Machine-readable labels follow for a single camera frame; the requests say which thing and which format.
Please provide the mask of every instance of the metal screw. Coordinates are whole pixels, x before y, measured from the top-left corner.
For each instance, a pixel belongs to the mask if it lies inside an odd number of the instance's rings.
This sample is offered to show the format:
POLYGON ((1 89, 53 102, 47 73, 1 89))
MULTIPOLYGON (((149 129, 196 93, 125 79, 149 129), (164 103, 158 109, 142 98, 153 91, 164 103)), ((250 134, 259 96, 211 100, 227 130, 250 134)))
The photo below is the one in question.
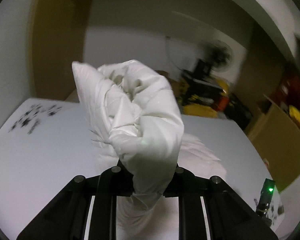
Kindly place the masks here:
POLYGON ((84 180, 84 176, 82 176, 82 175, 77 175, 74 177, 74 182, 76 182, 76 183, 83 182, 83 180, 84 180))
POLYGON ((211 177, 212 182, 214 182, 215 184, 218 184, 221 182, 221 178, 219 176, 212 176, 211 177))
POLYGON ((183 173, 183 172, 184 172, 184 169, 183 169, 183 168, 181 168, 181 167, 176 167, 176 173, 181 174, 181 173, 183 173))
POLYGON ((121 168, 120 168, 119 166, 113 166, 113 167, 111 168, 111 171, 112 171, 113 173, 118 173, 118 172, 121 171, 121 168))

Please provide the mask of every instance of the black spots on table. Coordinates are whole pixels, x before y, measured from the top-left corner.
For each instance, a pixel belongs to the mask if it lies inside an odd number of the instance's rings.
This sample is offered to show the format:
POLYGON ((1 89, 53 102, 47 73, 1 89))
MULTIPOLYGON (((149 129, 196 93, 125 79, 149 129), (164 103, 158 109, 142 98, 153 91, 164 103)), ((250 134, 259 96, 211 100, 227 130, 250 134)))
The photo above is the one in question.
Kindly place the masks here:
POLYGON ((41 104, 34 104, 29 107, 29 109, 22 114, 19 119, 12 125, 9 132, 15 130, 16 128, 26 127, 32 125, 28 134, 31 134, 34 129, 42 122, 44 117, 54 116, 62 109, 62 106, 51 105, 48 107, 43 107, 41 104))

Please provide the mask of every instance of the white table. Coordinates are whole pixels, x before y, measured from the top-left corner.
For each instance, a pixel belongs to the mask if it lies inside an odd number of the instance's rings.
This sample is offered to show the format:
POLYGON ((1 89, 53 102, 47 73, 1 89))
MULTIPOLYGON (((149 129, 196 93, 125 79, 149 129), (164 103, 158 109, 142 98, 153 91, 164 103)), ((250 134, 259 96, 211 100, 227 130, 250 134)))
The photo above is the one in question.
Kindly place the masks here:
MULTIPOLYGON (((95 156, 103 150, 93 144, 84 115, 77 103, 31 98, 0 129, 0 227, 10 240, 74 176, 102 172, 95 156), (42 106, 39 113, 34 117, 36 111, 30 112, 32 120, 21 127, 24 114, 37 105, 42 106), (28 134, 36 119, 40 123, 28 134)), ((227 183, 255 210, 254 198, 259 199, 265 178, 271 176, 241 129, 228 120, 183 116, 183 121, 185 132, 200 138, 221 159, 227 183)))

